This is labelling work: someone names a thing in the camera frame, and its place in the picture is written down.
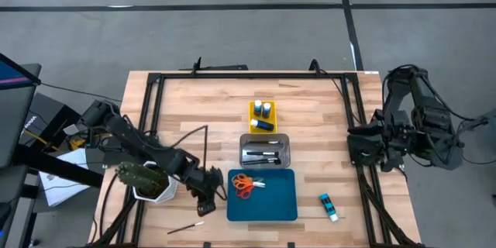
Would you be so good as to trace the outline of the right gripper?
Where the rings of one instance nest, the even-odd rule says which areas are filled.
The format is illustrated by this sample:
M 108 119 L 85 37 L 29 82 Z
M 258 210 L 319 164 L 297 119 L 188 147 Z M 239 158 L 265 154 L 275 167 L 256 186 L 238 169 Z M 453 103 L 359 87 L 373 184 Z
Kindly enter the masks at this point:
M 380 122 L 371 122 L 366 125 L 348 128 L 349 137 L 360 140 L 380 140 L 383 138 L 387 151 L 409 151 L 411 149 L 413 126 L 405 110 L 399 110 L 391 114 L 386 114 L 379 110 L 377 119 L 382 124 Z

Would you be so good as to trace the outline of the orange-handled scissors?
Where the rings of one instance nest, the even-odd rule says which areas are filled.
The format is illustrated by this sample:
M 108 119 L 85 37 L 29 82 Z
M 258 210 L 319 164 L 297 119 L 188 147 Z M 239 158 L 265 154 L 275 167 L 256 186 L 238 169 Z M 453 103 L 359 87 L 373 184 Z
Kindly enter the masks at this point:
M 243 190 L 248 187 L 265 188 L 263 179 L 259 177 L 249 177 L 246 174 L 236 174 L 231 182 L 236 189 Z

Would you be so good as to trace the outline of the red-handled scissors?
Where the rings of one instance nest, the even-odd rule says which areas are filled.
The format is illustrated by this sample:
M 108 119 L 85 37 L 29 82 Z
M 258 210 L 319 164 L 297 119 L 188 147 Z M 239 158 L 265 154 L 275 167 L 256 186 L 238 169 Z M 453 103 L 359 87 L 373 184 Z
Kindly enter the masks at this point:
M 233 186 L 236 189 L 236 196 L 241 199 L 248 199 L 254 188 L 265 188 L 266 185 L 263 182 L 239 182 L 235 181 Z

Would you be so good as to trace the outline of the thin paintbrush white tip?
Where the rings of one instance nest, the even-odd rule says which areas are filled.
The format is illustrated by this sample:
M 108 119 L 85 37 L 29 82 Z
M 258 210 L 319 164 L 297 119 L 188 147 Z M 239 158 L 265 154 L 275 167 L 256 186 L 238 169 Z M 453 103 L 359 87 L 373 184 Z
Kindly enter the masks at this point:
M 201 226 L 204 223 L 205 223 L 205 221 L 196 222 L 196 223 L 193 223 L 193 224 L 190 224 L 190 225 L 187 225 L 187 226 L 183 226 L 181 228 L 177 228 L 177 229 L 171 230 L 171 231 L 167 232 L 167 234 L 170 235 L 170 234 L 178 233 L 178 232 L 183 231 L 183 230 L 186 230 L 186 229 L 194 228 L 196 226 Z

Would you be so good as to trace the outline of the blue glue stick white cap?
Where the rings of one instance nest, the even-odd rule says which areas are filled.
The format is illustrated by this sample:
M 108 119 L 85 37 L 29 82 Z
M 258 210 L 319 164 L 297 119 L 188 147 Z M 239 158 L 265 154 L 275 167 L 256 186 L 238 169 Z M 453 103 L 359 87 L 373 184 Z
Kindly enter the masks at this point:
M 336 214 L 335 206 L 332 203 L 329 195 L 327 193 L 322 194 L 319 196 L 319 199 L 320 199 L 321 203 L 323 204 L 325 211 L 326 211 L 327 215 L 329 216 L 330 220 L 332 222 L 338 221 L 339 217 Z

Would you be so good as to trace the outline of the cactus in white pot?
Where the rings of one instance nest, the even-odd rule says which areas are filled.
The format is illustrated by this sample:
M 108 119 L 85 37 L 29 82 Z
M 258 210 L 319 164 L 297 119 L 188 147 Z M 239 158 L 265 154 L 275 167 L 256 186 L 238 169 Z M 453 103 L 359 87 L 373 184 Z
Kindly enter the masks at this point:
M 178 182 L 160 169 L 158 164 L 122 162 L 115 169 L 120 182 L 130 186 L 137 200 L 160 204 L 175 196 Z

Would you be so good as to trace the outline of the grey translucent plastic bin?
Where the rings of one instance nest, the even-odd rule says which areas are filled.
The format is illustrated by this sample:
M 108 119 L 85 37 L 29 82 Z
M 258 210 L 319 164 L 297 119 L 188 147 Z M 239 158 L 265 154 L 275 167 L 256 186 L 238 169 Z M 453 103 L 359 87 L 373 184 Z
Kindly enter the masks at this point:
M 269 141 L 269 140 L 280 140 L 283 142 L 282 145 L 277 144 L 247 144 L 247 141 Z M 261 156 L 246 156 L 246 152 L 279 152 L 279 158 L 281 164 L 254 164 L 254 165 L 242 165 L 244 160 L 258 160 L 270 157 Z M 291 147 L 288 135 L 283 133 L 261 133 L 243 134 L 239 139 L 239 163 L 242 168 L 245 169 L 285 169 L 289 168 L 291 165 Z

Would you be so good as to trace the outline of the blue plastic bin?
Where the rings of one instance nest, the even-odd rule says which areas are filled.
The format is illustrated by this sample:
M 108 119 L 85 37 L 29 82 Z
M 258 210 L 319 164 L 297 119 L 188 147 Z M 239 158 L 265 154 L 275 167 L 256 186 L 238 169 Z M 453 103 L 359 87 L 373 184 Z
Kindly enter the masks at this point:
M 236 189 L 237 174 L 262 178 L 247 198 Z M 295 173 L 291 169 L 232 169 L 228 173 L 226 217 L 231 222 L 282 222 L 298 218 Z

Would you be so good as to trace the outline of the yellow perforated plastic basket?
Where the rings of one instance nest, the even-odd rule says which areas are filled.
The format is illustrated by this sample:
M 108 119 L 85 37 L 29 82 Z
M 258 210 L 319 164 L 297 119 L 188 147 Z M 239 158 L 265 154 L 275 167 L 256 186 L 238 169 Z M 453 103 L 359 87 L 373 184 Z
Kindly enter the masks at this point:
M 248 108 L 248 126 L 249 133 L 261 134 L 261 133 L 277 133 L 277 106 L 275 101 L 260 101 L 260 114 L 256 114 L 255 104 L 256 101 L 251 101 Z M 265 104 L 270 104 L 270 108 L 266 111 L 264 108 Z M 259 122 L 266 122 L 273 126 L 272 130 L 261 129 L 257 126 L 253 126 L 251 122 L 257 120 Z

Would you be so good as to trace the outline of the grey chair base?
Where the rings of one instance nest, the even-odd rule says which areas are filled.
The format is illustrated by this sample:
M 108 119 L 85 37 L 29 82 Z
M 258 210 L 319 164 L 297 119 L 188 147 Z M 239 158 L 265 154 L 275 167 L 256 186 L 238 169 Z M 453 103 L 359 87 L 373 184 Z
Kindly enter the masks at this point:
M 483 115 L 479 115 L 474 119 L 463 120 L 457 127 L 457 135 L 460 136 L 462 133 L 467 131 L 473 132 L 476 128 L 481 126 L 490 126 L 494 131 L 496 131 L 496 108 L 486 112 Z

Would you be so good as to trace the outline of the white paper sheet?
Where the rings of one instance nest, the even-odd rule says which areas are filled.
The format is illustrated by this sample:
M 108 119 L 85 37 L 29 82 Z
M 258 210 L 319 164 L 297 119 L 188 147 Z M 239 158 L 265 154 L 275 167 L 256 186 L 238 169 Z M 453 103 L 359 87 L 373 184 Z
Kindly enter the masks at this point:
M 88 170 L 85 149 L 77 149 L 68 153 L 57 156 L 57 159 L 66 161 L 70 164 L 78 165 Z M 46 195 L 47 204 L 50 207 L 59 205 L 69 198 L 77 195 L 81 191 L 89 188 L 88 185 L 79 184 L 74 181 L 58 177 L 54 174 L 39 172 L 44 194 Z

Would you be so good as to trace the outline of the black computer case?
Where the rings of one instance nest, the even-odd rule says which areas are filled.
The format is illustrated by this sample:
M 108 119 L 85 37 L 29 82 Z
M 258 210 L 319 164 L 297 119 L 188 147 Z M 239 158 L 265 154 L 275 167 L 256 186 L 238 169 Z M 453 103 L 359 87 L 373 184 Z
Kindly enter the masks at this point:
M 64 129 L 81 115 L 55 99 L 36 93 L 23 125 L 19 144 L 34 150 L 53 152 L 65 141 Z

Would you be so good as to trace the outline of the computer monitor blue screen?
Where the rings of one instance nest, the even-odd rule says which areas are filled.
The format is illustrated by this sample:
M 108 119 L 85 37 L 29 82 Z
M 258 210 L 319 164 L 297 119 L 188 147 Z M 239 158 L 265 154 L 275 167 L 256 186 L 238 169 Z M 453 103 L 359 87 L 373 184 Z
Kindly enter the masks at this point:
M 41 85 L 41 80 L 37 76 L 0 53 L 0 91 L 38 85 Z

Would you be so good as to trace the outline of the black aluminium table frame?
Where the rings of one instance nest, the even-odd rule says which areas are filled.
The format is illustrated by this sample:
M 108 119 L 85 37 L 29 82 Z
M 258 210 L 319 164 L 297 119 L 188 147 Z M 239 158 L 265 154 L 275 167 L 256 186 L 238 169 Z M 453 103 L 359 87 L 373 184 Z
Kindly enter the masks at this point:
M 155 129 L 164 143 L 189 152 L 207 148 L 208 165 L 227 172 L 239 165 L 239 138 L 249 129 L 250 101 L 277 106 L 277 129 L 290 138 L 298 218 L 292 222 L 230 222 L 227 204 L 199 217 L 195 199 L 181 188 L 169 202 L 135 202 L 124 236 L 92 248 L 218 247 L 421 248 L 405 177 L 366 171 L 395 217 L 389 229 L 360 192 L 360 169 L 350 161 L 347 130 L 379 106 L 381 82 L 362 71 L 133 71 L 121 110 L 141 130 Z M 319 196 L 327 193 L 339 220 L 332 222 Z M 168 235 L 196 222 L 201 226 Z

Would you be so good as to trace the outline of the black mount bracket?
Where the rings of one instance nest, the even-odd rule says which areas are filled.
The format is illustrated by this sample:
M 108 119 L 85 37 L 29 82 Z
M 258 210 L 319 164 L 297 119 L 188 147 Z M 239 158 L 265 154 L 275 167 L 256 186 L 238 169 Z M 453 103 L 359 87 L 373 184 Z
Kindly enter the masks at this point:
M 191 72 L 196 73 L 197 71 L 248 71 L 248 70 L 249 68 L 245 64 L 203 67 L 202 58 L 199 57 L 198 60 L 195 63 L 193 63 Z

